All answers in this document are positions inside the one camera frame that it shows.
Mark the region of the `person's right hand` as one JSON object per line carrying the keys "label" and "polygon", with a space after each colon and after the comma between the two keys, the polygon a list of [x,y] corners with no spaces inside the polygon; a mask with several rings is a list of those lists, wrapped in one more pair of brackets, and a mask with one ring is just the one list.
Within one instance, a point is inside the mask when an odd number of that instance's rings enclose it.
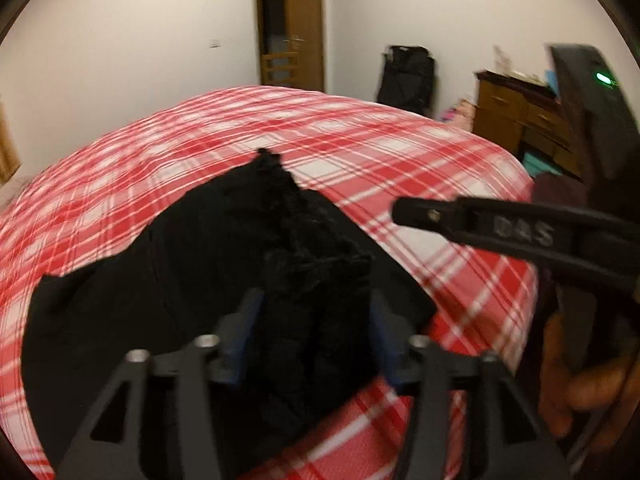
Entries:
{"label": "person's right hand", "polygon": [[593,452],[614,448],[639,406],[639,370],[626,374],[628,362],[616,360],[574,375],[563,360],[563,317],[555,313],[544,328],[538,413],[550,434],[564,438],[574,415],[610,408],[607,419],[590,445]]}

